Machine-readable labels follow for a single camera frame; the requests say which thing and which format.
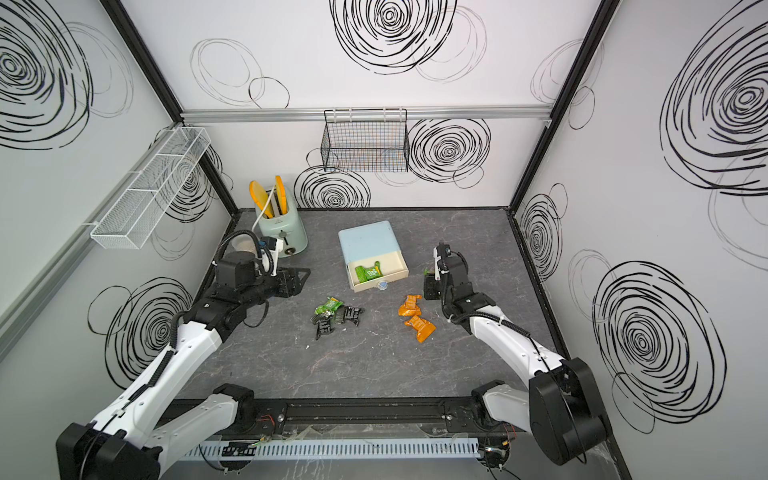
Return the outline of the cream drawer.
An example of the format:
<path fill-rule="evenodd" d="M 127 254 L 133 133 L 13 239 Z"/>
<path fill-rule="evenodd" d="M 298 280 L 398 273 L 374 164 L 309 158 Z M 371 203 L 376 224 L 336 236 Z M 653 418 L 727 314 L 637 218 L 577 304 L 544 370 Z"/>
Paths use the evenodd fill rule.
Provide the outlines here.
<path fill-rule="evenodd" d="M 401 251 L 349 262 L 346 271 L 350 288 L 355 293 L 370 289 L 386 290 L 391 283 L 409 276 L 409 268 Z"/>

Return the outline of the blue cream drawer cabinet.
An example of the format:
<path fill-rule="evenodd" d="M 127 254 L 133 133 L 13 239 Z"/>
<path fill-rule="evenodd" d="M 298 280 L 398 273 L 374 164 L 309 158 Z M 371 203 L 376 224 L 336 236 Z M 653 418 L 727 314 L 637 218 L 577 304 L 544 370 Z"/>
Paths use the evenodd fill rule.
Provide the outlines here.
<path fill-rule="evenodd" d="M 338 238 L 345 264 L 401 250 L 388 220 L 340 230 Z"/>

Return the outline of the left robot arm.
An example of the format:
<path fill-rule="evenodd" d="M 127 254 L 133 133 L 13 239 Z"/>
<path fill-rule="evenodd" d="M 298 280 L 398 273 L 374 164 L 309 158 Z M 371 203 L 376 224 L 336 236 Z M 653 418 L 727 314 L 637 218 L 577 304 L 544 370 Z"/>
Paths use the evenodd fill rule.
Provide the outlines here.
<path fill-rule="evenodd" d="M 224 384 L 166 424 L 160 419 L 192 375 L 246 320 L 273 297 L 299 294 L 310 270 L 281 268 L 281 237 L 235 231 L 218 247 L 214 281 L 170 322 L 168 344 L 108 407 L 89 423 L 70 424 L 55 449 L 62 479 L 158 479 L 210 436 L 256 424 L 252 390 Z"/>

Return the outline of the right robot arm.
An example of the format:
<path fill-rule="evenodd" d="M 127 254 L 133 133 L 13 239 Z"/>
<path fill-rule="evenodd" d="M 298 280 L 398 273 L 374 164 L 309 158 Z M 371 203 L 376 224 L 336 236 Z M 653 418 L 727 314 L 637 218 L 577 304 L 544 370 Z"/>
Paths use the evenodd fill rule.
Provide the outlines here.
<path fill-rule="evenodd" d="M 480 388 L 483 416 L 530 432 L 554 464 L 587 460 L 608 440 L 612 426 L 590 367 L 546 348 L 515 324 L 487 294 L 474 289 L 464 256 L 439 243 L 434 268 L 425 275 L 425 297 L 440 302 L 447 321 L 490 347 L 525 383 Z"/>

